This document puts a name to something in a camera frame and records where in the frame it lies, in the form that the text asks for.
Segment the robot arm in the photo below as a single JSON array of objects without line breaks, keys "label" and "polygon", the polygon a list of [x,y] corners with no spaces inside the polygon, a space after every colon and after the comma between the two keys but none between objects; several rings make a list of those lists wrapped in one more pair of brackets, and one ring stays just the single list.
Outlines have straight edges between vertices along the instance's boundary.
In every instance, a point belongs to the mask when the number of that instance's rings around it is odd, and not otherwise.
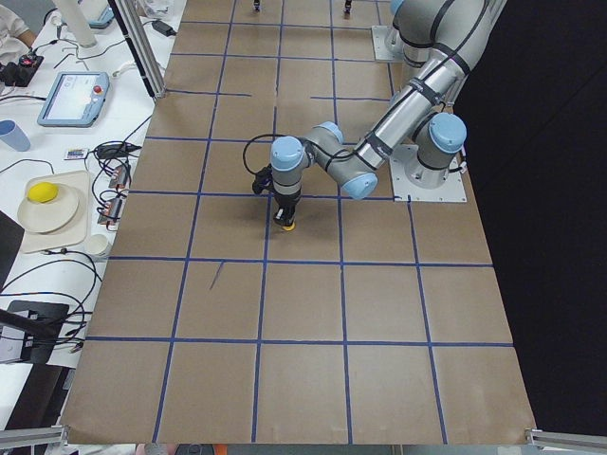
[{"label": "robot arm", "polygon": [[404,138],[418,142],[426,153],[421,165],[444,170],[450,160],[439,155],[458,152],[465,140],[463,122],[434,108],[476,66],[485,51],[491,20],[487,1],[394,1],[392,32],[400,46],[426,51],[423,62],[398,92],[381,119],[353,150],[333,122],[316,125],[300,137],[279,136],[271,144],[267,190],[278,205],[276,224],[294,226],[304,169],[317,164],[351,197],[363,199],[377,185],[377,169]]}]

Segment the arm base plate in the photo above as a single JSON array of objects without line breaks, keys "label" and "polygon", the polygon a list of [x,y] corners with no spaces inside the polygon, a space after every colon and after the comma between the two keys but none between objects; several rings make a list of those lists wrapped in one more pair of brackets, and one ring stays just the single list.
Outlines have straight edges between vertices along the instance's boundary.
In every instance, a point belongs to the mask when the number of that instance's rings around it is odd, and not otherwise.
[{"label": "arm base plate", "polygon": [[457,171],[457,158],[444,170],[424,167],[417,159],[416,145],[401,144],[390,158],[393,194],[396,201],[466,203],[463,176]]},{"label": "arm base plate", "polygon": [[383,63],[404,61],[404,42],[392,26],[372,26],[371,36],[375,60]]}]

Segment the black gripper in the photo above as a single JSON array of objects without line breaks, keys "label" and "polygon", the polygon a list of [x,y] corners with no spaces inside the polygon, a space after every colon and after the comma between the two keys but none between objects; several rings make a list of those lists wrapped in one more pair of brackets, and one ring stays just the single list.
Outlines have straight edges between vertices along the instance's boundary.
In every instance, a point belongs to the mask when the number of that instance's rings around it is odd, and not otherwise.
[{"label": "black gripper", "polygon": [[274,214],[275,219],[293,219],[295,217],[296,206],[301,199],[299,191],[291,194],[275,192],[274,199],[278,204],[278,209]]}]

